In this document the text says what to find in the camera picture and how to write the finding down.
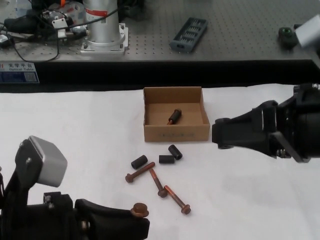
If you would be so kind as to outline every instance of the open cardboard box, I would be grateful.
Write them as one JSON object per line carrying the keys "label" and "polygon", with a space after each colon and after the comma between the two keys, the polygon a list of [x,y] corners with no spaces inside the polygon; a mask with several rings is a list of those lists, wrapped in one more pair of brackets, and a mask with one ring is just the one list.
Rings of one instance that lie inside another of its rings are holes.
{"label": "open cardboard box", "polygon": [[[210,123],[201,87],[145,87],[143,94],[145,142],[208,141]],[[175,109],[182,116],[167,125]]]}

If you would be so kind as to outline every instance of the rubber spacer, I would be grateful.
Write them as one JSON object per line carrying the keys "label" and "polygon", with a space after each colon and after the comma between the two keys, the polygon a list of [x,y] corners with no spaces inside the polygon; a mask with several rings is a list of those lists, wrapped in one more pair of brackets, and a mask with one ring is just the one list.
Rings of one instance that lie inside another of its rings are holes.
{"label": "rubber spacer", "polygon": [[181,117],[181,114],[182,114],[181,109],[175,109],[171,117],[169,117],[169,122],[172,121],[173,124],[176,124],[176,122]]}
{"label": "rubber spacer", "polygon": [[171,145],[170,147],[168,147],[168,150],[176,160],[180,160],[182,158],[182,153],[175,145]]}
{"label": "rubber spacer", "polygon": [[138,157],[136,160],[131,162],[131,166],[133,167],[133,169],[136,170],[142,167],[143,165],[145,165],[147,162],[148,162],[148,158],[145,155],[142,155],[141,157]]}
{"label": "rubber spacer", "polygon": [[174,164],[175,157],[171,155],[159,155],[159,163],[160,164]]}

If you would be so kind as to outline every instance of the bolt head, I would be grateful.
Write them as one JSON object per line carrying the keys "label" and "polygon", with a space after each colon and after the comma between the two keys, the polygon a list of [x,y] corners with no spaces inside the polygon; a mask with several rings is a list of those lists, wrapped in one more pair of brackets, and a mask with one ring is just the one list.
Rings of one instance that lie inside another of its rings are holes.
{"label": "bolt head", "polygon": [[46,204],[51,203],[51,196],[50,196],[50,195],[45,196],[44,202],[45,202]]}
{"label": "bolt head", "polygon": [[161,198],[165,198],[166,196],[168,196],[168,192],[165,189],[162,189],[158,191],[158,196]]}
{"label": "bolt head", "polygon": [[28,157],[28,158],[26,159],[26,161],[25,161],[26,164],[29,164],[29,163],[31,163],[31,162],[32,162],[32,159],[31,159],[30,157]]}
{"label": "bolt head", "polygon": [[149,215],[147,205],[140,202],[136,203],[130,211],[137,218],[145,218]]}
{"label": "bolt head", "polygon": [[129,173],[125,176],[125,180],[126,180],[127,183],[133,183],[134,182],[134,179],[132,178],[131,174],[129,174]]}
{"label": "bolt head", "polygon": [[189,214],[191,212],[191,208],[190,208],[190,205],[187,204],[185,205],[182,209],[181,209],[181,213],[183,214]]}

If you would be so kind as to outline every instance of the wire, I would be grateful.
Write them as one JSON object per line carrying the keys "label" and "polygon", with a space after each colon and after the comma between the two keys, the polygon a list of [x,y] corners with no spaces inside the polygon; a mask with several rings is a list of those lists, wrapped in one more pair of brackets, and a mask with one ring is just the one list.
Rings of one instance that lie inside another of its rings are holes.
{"label": "wire", "polygon": [[68,16],[67,16],[66,14],[64,14],[62,11],[55,10],[55,9],[53,9],[53,10],[48,10],[48,11],[52,11],[52,12],[56,12],[56,13],[60,13],[60,14],[62,14],[65,18],[68,18]]}
{"label": "wire", "polygon": [[95,20],[92,20],[92,21],[87,21],[87,22],[84,22],[84,23],[79,23],[79,24],[73,24],[73,25],[70,25],[70,26],[65,26],[65,27],[60,27],[60,28],[56,28],[56,30],[68,30],[68,29],[72,29],[72,28],[75,28],[75,27],[80,27],[80,26],[84,26],[84,25],[89,25],[89,24],[94,24],[94,23],[97,23],[97,22],[100,22],[101,20],[104,20],[108,17],[110,17],[111,15],[115,14],[116,12],[118,12],[119,10],[123,9],[123,8],[126,8],[127,6],[124,4],[120,7],[118,7],[116,10],[110,12],[109,14],[107,14],[106,16],[103,16],[103,17],[100,17],[100,18],[97,18]]}
{"label": "wire", "polygon": [[[27,16],[27,15],[24,15],[24,16],[21,16],[21,17],[16,18],[15,21],[7,27],[6,33],[5,33],[5,35],[7,36],[7,38],[14,38],[13,36],[11,36],[11,35],[8,34],[8,32],[10,31],[10,28],[12,28],[12,26],[13,26],[14,24],[16,24],[17,22],[19,22],[19,20],[21,20],[21,19],[23,19],[23,18],[26,18],[26,17],[28,17],[28,16]],[[55,31],[56,38],[57,38],[57,40],[56,40],[56,55],[55,55],[54,57],[48,59],[48,60],[43,60],[43,61],[31,61],[31,60],[26,60],[23,56],[21,56],[21,54],[19,53],[18,49],[17,49],[16,46],[15,46],[15,43],[10,40],[11,46],[12,46],[13,49],[15,50],[16,54],[21,58],[21,60],[23,60],[23,61],[25,61],[25,62],[27,62],[27,63],[46,63],[46,62],[55,60],[55,59],[59,56],[59,54],[60,54],[58,31],[55,30],[55,28],[54,28],[52,25],[50,25],[50,24],[48,24],[47,22],[43,21],[40,17],[38,17],[38,16],[36,16],[36,15],[35,15],[34,17],[36,17],[36,18],[37,18],[41,23],[43,23],[46,27],[49,27],[49,28],[51,28],[51,29],[53,29],[53,30]]]}
{"label": "wire", "polygon": [[60,40],[59,40],[59,38],[58,38],[58,32],[56,32],[56,38],[57,38],[57,40],[56,40],[56,55],[55,55],[54,57],[48,59],[48,60],[43,60],[43,61],[30,61],[30,60],[26,60],[26,59],[24,59],[24,58],[21,56],[21,54],[20,54],[19,51],[17,50],[15,44],[12,43],[11,45],[12,45],[13,49],[15,50],[16,54],[17,54],[23,61],[25,61],[25,62],[27,62],[27,63],[33,63],[33,64],[36,64],[36,63],[46,63],[46,62],[50,62],[50,61],[52,61],[52,60],[55,60],[55,59],[59,56],[59,54],[60,54],[60,47],[59,47],[59,41],[60,41]]}
{"label": "wire", "polygon": [[[118,7],[116,10],[114,10],[114,11],[110,12],[109,14],[107,14],[106,16],[100,17],[100,18],[98,18],[98,19],[95,19],[95,20],[92,20],[92,21],[87,21],[87,22],[85,22],[85,23],[73,24],[73,25],[66,26],[66,27],[60,27],[60,28],[54,28],[52,25],[48,24],[47,22],[43,21],[40,17],[38,17],[38,16],[35,15],[34,17],[36,17],[36,18],[37,18],[41,23],[43,23],[45,26],[49,26],[50,28],[52,28],[52,29],[55,31],[55,34],[56,34],[56,50],[57,50],[57,51],[56,51],[56,55],[55,55],[53,58],[50,58],[50,59],[48,59],[48,60],[44,60],[44,61],[30,61],[30,60],[26,60],[26,59],[24,59],[24,58],[21,56],[21,54],[19,53],[19,51],[17,50],[17,48],[16,48],[16,46],[15,46],[15,43],[12,42],[12,41],[10,41],[10,42],[11,42],[11,46],[12,46],[13,49],[15,50],[16,54],[17,54],[23,61],[28,62],[28,63],[46,63],[46,62],[55,60],[55,59],[59,56],[59,54],[60,54],[60,47],[59,47],[59,41],[60,41],[60,39],[59,39],[59,37],[58,37],[58,30],[69,30],[69,29],[72,29],[72,28],[75,28],[75,27],[80,27],[80,26],[84,26],[84,25],[89,25],[89,24],[97,23],[97,22],[99,22],[99,21],[101,21],[101,20],[104,20],[104,19],[112,16],[113,14],[117,13],[119,10],[121,10],[121,9],[123,9],[123,8],[126,8],[126,7],[127,7],[126,4],[127,4],[127,3],[123,4],[122,6]],[[25,16],[21,16],[21,17],[16,18],[15,21],[14,21],[12,24],[10,24],[10,26],[8,26],[8,28],[6,29],[6,33],[5,33],[7,37],[13,38],[13,36],[8,35],[8,32],[10,31],[10,28],[11,28],[14,24],[16,24],[20,19],[23,19],[23,18],[25,18],[25,17],[28,17],[28,16],[25,15]]]}

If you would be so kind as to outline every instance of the screw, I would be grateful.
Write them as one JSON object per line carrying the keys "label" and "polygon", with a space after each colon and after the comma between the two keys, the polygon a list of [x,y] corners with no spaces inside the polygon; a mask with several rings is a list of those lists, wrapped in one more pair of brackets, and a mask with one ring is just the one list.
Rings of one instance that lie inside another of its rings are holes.
{"label": "screw", "polygon": [[48,208],[49,210],[52,210],[55,208],[55,205],[53,203],[49,203]]}
{"label": "screw", "polygon": [[125,176],[125,180],[127,183],[133,183],[134,178],[138,177],[139,175],[143,174],[144,172],[148,171],[149,169],[153,168],[155,166],[155,162],[151,162],[148,165],[144,166],[143,168],[139,169],[138,171],[132,173],[132,174],[127,174]]}
{"label": "screw", "polygon": [[158,188],[158,196],[162,197],[162,198],[165,198],[167,195],[168,195],[168,192],[162,187],[160,181],[159,181],[159,178],[157,177],[157,174],[155,172],[155,170],[153,170],[152,168],[149,170],[154,182],[155,182],[155,185],[157,186]]}
{"label": "screw", "polygon": [[90,222],[88,221],[81,221],[81,229],[82,231],[86,232],[90,229]]}
{"label": "screw", "polygon": [[181,213],[189,214],[191,212],[190,205],[185,205],[183,201],[171,190],[167,185],[164,186],[164,189],[168,192],[168,194],[173,198],[173,200],[180,206]]}
{"label": "screw", "polygon": [[130,210],[131,214],[138,218],[145,218],[149,215],[148,207],[144,203],[136,203]]}
{"label": "screw", "polygon": [[25,161],[25,164],[30,164],[32,162],[32,159],[30,158],[30,157],[28,157],[27,159],[26,159],[26,161]]}
{"label": "screw", "polygon": [[45,196],[44,202],[45,202],[46,204],[51,203],[51,196],[50,196],[50,195]]}

